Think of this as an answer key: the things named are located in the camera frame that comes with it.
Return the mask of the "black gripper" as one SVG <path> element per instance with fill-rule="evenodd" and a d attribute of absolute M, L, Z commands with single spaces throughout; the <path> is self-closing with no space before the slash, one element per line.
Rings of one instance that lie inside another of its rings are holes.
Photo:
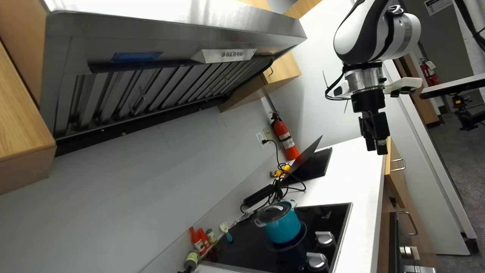
<path fill-rule="evenodd" d="M 386 115 L 382 112 L 385 97 L 380 90 L 356 93 L 351 96 L 353 111 L 359 114 L 360 135 L 365 138 L 368 152 L 377 149 L 377 155 L 388 155 L 386 138 L 389 128 Z"/>

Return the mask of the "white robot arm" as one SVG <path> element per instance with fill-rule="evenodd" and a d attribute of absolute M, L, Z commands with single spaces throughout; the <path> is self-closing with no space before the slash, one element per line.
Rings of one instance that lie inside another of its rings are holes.
<path fill-rule="evenodd" d="M 368 152 L 388 153 L 385 91 L 410 93 L 410 84 L 388 84 L 382 64 L 407 55 L 421 37 L 421 23 L 398 0 L 356 0 L 333 35 L 341 74 L 324 91 L 333 102 L 350 100 Z"/>

